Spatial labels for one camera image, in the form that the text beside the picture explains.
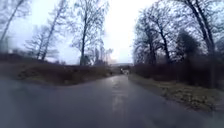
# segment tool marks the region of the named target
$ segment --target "sky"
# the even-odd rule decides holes
[[[109,11],[105,18],[105,48],[112,48],[111,58],[116,63],[132,62],[132,44],[134,27],[139,11],[150,6],[156,0],[109,0]],[[45,24],[58,0],[33,0],[31,14],[24,19],[16,19],[10,26],[9,34],[14,47],[23,47],[26,40],[32,38],[35,25]],[[79,51],[69,46],[67,39],[57,44],[59,60],[67,64],[77,64]]]

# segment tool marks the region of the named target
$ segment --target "asphalt road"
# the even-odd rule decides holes
[[[1,128],[221,128],[188,110],[115,76],[70,87],[0,78]]]

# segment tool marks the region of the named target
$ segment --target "grass verge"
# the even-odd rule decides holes
[[[129,75],[129,79],[158,95],[195,110],[214,111],[216,103],[219,101],[219,91],[215,89],[189,86],[177,82],[159,82],[133,74]]]

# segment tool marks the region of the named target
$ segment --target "grass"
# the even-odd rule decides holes
[[[14,54],[0,55],[2,75],[23,81],[67,86],[92,81],[111,75],[109,67],[66,66]]]
[[[219,100],[219,91],[215,89],[189,86],[178,82],[159,82],[133,74],[129,75],[129,79],[158,95],[195,110],[214,111]]]

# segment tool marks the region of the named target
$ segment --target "wet road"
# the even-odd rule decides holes
[[[1,128],[207,128],[211,124],[209,117],[154,95],[126,76],[70,87],[6,78],[0,79],[0,85]]]

